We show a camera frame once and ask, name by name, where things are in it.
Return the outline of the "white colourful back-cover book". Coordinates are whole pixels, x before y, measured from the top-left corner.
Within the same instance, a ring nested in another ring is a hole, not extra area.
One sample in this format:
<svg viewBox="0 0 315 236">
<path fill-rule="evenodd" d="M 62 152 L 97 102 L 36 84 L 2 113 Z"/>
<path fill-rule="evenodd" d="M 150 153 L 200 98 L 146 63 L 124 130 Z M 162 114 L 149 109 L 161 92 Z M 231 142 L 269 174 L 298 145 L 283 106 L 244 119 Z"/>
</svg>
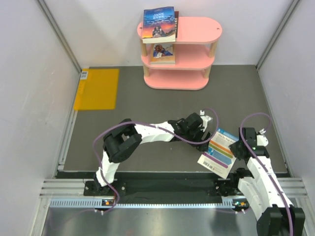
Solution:
<svg viewBox="0 0 315 236">
<path fill-rule="evenodd" d="M 239 138 L 219 128 L 209 141 L 208 150 L 201 154 L 197 163 L 220 178 L 227 179 L 236 161 L 229 146 L 238 140 Z"/>
</svg>

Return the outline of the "orange Othello book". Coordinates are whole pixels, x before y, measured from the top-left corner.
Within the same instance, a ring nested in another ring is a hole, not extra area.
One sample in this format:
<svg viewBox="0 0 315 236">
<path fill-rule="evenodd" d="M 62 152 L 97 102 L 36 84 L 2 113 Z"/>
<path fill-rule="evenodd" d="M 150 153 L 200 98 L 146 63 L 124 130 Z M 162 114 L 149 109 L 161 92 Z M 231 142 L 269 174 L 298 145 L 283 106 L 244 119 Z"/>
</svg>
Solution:
<svg viewBox="0 0 315 236">
<path fill-rule="evenodd" d="M 152 46 L 150 62 L 175 61 L 175 51 L 171 43 L 156 43 Z"/>
</svg>

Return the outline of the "blue Jane Eyre book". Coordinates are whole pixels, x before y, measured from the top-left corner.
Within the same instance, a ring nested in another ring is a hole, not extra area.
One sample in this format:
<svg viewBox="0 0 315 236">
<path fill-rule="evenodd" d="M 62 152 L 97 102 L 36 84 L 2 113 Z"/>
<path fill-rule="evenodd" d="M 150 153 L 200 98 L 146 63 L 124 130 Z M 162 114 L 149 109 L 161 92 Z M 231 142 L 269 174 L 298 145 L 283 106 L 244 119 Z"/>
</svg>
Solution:
<svg viewBox="0 0 315 236">
<path fill-rule="evenodd" d="M 176 41 L 175 11 L 173 6 L 145 9 L 142 24 L 144 44 L 173 43 Z"/>
</svg>

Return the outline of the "dark red book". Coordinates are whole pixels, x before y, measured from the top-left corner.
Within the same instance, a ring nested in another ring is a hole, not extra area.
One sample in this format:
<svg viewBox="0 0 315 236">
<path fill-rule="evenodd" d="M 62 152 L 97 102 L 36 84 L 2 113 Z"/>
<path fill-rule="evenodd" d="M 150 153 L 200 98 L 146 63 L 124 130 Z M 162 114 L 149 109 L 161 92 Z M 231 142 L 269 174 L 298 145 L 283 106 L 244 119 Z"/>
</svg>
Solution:
<svg viewBox="0 0 315 236">
<path fill-rule="evenodd" d="M 175 38 L 178 36 L 178 21 L 179 21 L 179 11 L 174 12 L 174 23 L 175 23 Z"/>
</svg>

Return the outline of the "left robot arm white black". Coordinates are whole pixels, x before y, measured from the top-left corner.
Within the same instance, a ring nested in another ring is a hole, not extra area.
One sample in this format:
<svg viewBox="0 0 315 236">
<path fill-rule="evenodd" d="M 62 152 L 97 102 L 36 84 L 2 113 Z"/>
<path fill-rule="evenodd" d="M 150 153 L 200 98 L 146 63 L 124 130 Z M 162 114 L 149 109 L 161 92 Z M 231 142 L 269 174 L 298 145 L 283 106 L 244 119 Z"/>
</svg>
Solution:
<svg viewBox="0 0 315 236">
<path fill-rule="evenodd" d="M 211 120 L 210 116 L 201 112 L 159 124 L 125 119 L 110 128 L 103 136 L 103 157 L 94 177 L 96 192 L 106 195 L 111 191 L 119 164 L 130 158 L 141 144 L 183 141 L 201 152 L 207 151 L 211 133 L 206 129 Z"/>
</svg>

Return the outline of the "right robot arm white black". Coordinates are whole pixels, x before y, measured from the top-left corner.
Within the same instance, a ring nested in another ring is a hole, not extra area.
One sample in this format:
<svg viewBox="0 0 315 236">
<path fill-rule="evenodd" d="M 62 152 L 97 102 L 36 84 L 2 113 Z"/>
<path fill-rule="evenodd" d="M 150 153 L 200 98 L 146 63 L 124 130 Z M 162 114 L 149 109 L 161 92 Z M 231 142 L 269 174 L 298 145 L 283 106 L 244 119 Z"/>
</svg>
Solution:
<svg viewBox="0 0 315 236">
<path fill-rule="evenodd" d="M 305 213 L 286 196 L 271 165 L 268 139 L 262 131 L 243 127 L 239 140 L 229 146 L 232 154 L 243 159 L 247 169 L 231 180 L 230 190 L 244 194 L 256 217 L 259 236 L 300 236 Z"/>
</svg>

